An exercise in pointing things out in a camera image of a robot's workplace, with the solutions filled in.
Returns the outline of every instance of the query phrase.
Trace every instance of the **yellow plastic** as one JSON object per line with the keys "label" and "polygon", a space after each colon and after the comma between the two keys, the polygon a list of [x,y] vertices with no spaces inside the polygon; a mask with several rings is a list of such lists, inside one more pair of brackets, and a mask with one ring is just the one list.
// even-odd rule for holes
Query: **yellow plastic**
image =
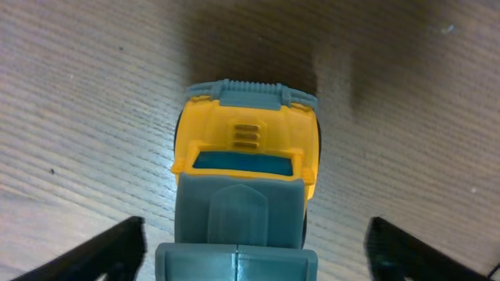
{"label": "yellow plastic", "polygon": [[[319,134],[314,111],[304,105],[280,111],[220,106],[210,96],[191,98],[180,118],[172,173],[297,180],[305,183],[305,203],[313,197],[318,174]],[[195,169],[200,151],[236,151],[291,159],[293,175],[233,169]]]}

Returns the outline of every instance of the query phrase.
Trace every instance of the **black plastic piece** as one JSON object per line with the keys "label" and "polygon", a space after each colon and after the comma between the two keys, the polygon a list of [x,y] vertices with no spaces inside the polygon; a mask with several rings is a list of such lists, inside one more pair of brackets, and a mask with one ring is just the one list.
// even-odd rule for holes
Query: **black plastic piece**
{"label": "black plastic piece", "polygon": [[318,124],[318,142],[319,142],[319,146],[320,146],[320,155],[318,157],[318,165],[320,165],[321,163],[321,126],[320,126],[320,121],[317,119],[316,120],[316,124]]}
{"label": "black plastic piece", "polygon": [[365,248],[375,281],[488,281],[382,218],[372,218]]}
{"label": "black plastic piece", "polygon": [[305,210],[305,215],[304,215],[304,224],[302,225],[302,244],[301,244],[301,249],[304,248],[305,244],[305,235],[307,234],[307,210]]}
{"label": "black plastic piece", "polygon": [[490,274],[488,274],[488,275],[487,275],[487,277],[488,277],[489,279],[493,279],[493,277],[496,277],[496,276],[494,276],[494,275],[495,275],[495,273],[497,273],[497,272],[500,272],[500,264],[497,264],[497,266],[495,266],[495,268],[494,268],[493,270],[491,270]]}
{"label": "black plastic piece", "polygon": [[179,113],[179,117],[177,117],[177,122],[175,124],[175,130],[173,133],[173,156],[175,156],[175,145],[177,144],[177,131],[179,130],[179,123],[180,123],[180,118],[182,117],[182,112],[184,110],[181,110]]}
{"label": "black plastic piece", "polygon": [[14,280],[93,281],[103,274],[106,281],[135,280],[146,253],[143,224],[143,218],[130,217]]}

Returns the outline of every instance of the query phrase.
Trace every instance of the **toy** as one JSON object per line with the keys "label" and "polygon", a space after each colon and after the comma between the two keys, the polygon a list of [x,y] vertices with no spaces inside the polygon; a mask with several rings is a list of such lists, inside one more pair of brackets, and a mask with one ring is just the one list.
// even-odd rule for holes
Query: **toy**
{"label": "toy", "polygon": [[320,161],[316,98],[230,80],[187,94],[172,167],[176,243],[159,246],[156,278],[315,280],[316,254],[301,249]]}

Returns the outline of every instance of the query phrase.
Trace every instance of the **toy vehicle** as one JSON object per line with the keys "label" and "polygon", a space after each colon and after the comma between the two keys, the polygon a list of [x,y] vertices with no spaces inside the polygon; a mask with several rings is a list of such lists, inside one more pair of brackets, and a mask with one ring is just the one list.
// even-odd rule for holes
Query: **toy vehicle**
{"label": "toy vehicle", "polygon": [[[160,245],[157,259],[177,256],[198,264],[197,272],[189,271],[190,279],[217,279],[211,275],[221,271],[200,260],[200,251],[215,258],[246,249],[255,262],[267,257],[264,267],[247,264],[247,271],[260,272],[262,278],[274,276],[269,266],[274,261],[275,269],[295,266],[313,272],[308,280],[315,279],[316,254],[300,249],[320,162],[316,98],[281,84],[231,80],[196,84],[187,95],[172,166],[177,179],[176,243]],[[284,262],[289,255],[302,257],[303,263]],[[303,279],[284,271],[288,274],[281,272],[279,279]],[[157,278],[163,274],[157,267]]]}

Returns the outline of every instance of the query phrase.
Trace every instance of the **yellow toy cab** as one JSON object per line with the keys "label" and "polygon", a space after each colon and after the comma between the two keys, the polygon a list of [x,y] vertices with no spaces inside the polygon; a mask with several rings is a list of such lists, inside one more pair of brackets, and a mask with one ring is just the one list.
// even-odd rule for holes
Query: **yellow toy cab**
{"label": "yellow toy cab", "polygon": [[232,80],[187,96],[174,139],[176,243],[302,248],[320,163],[317,99]]}

